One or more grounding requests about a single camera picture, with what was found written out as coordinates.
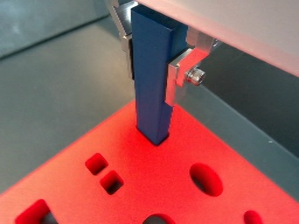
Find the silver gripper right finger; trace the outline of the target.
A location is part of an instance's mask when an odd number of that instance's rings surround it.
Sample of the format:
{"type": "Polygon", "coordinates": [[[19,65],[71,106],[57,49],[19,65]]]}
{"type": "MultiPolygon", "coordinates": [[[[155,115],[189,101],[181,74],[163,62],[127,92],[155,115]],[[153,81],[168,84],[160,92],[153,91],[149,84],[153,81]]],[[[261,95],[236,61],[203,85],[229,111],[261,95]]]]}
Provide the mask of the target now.
{"type": "Polygon", "coordinates": [[[175,104],[176,88],[181,88],[184,82],[195,86],[201,84],[205,73],[199,69],[199,64],[219,44],[213,37],[192,27],[188,27],[185,41],[189,47],[168,63],[167,68],[164,102],[169,106],[175,104]]]}

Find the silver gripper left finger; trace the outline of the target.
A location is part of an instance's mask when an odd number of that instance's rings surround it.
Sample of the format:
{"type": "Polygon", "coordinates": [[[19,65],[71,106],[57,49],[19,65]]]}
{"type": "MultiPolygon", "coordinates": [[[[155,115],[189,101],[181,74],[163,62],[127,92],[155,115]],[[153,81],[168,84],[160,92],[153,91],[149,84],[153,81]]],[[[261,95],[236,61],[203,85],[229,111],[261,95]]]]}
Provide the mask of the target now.
{"type": "Polygon", "coordinates": [[[137,6],[135,0],[108,0],[109,13],[116,24],[121,49],[125,53],[127,70],[129,78],[135,78],[133,60],[132,60],[132,25],[131,10],[137,6]]]}

